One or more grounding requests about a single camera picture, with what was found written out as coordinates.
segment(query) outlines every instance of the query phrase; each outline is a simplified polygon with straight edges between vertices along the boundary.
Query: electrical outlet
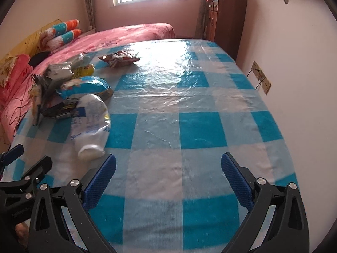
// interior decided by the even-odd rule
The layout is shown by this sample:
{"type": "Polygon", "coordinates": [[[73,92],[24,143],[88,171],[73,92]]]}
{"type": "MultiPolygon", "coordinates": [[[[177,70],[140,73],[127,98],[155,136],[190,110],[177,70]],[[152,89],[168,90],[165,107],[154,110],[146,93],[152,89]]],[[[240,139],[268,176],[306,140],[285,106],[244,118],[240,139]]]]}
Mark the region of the electrical outlet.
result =
{"type": "Polygon", "coordinates": [[[266,75],[263,73],[262,69],[255,61],[252,65],[252,71],[254,72],[257,80],[261,82],[262,89],[264,93],[267,95],[272,86],[272,83],[267,79],[266,75]]]}
{"type": "Polygon", "coordinates": [[[262,72],[262,69],[257,64],[257,62],[255,62],[255,61],[254,61],[253,65],[252,65],[252,70],[253,70],[256,78],[260,81],[261,74],[263,74],[263,72],[262,72]]]}
{"type": "Polygon", "coordinates": [[[262,89],[267,95],[270,88],[272,87],[272,83],[267,79],[267,77],[262,81],[262,89]]]}

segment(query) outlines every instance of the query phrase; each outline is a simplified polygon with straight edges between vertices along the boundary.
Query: pillow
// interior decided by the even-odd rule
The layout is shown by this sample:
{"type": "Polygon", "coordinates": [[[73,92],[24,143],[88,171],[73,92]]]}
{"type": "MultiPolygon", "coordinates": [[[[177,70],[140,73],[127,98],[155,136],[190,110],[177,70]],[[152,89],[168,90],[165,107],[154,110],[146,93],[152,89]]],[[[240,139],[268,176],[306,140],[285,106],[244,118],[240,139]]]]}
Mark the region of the pillow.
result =
{"type": "Polygon", "coordinates": [[[39,48],[41,51],[46,51],[47,42],[55,37],[65,34],[68,31],[75,29],[80,24],[80,21],[77,19],[70,20],[64,23],[56,24],[51,28],[45,30],[41,33],[39,38],[39,48]]]}
{"type": "Polygon", "coordinates": [[[82,30],[80,29],[73,29],[71,31],[68,31],[67,33],[58,36],[47,43],[47,49],[53,51],[58,49],[59,47],[62,47],[66,45],[67,43],[71,42],[73,39],[80,36],[82,33],[82,30]]]}
{"type": "Polygon", "coordinates": [[[17,60],[17,56],[11,57],[8,56],[5,61],[0,65],[0,86],[5,87],[8,79],[13,71],[17,60]]]}

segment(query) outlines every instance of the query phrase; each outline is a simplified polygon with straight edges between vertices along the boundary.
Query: blue packaging bag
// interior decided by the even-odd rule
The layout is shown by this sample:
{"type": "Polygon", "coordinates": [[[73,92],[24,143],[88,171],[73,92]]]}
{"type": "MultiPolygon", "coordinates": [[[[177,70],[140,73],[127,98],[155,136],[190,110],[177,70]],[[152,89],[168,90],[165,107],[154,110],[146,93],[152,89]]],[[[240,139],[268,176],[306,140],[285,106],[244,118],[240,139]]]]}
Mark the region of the blue packaging bag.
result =
{"type": "Polygon", "coordinates": [[[87,94],[98,95],[110,89],[106,80],[100,77],[85,76],[65,82],[56,92],[69,102],[78,101],[87,94]]]}

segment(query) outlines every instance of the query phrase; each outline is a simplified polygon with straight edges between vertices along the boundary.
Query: snack bag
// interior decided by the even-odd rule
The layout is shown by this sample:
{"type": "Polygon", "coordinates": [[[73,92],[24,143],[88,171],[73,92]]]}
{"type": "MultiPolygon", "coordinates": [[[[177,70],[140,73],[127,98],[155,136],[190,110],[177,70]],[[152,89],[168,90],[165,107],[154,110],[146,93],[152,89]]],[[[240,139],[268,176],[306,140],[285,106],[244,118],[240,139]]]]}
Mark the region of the snack bag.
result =
{"type": "Polygon", "coordinates": [[[140,58],[137,56],[131,55],[130,53],[123,50],[119,50],[115,53],[104,55],[98,58],[108,63],[111,68],[127,66],[140,60],[140,58]]]}
{"type": "Polygon", "coordinates": [[[100,77],[85,76],[65,82],[56,92],[65,102],[76,102],[87,94],[112,95],[113,90],[109,87],[106,80],[100,77]]]}
{"type": "Polygon", "coordinates": [[[42,104],[44,105],[55,89],[69,81],[73,75],[71,65],[68,63],[50,64],[39,79],[39,84],[43,87],[42,104]]]}
{"type": "Polygon", "coordinates": [[[71,79],[77,79],[80,77],[91,76],[95,71],[95,66],[93,64],[89,64],[87,66],[82,66],[73,70],[74,75],[71,79]]]}

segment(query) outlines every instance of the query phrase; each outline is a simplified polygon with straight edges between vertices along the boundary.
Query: black cable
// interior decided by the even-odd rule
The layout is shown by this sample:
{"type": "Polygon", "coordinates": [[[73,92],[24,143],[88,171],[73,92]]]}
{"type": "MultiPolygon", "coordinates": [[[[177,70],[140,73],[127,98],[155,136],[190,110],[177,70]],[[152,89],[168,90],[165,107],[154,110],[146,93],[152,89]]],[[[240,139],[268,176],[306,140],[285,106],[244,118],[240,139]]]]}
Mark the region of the black cable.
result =
{"type": "Polygon", "coordinates": [[[259,69],[253,68],[251,71],[248,72],[248,75],[247,75],[246,78],[248,78],[249,74],[250,74],[253,70],[258,70],[258,71],[260,71],[259,69]]]}
{"type": "Polygon", "coordinates": [[[262,82],[263,82],[263,80],[266,78],[266,76],[262,79],[262,81],[257,85],[257,87],[255,88],[255,90],[257,90],[257,88],[258,88],[258,86],[260,85],[260,84],[262,84],[262,82]]]}

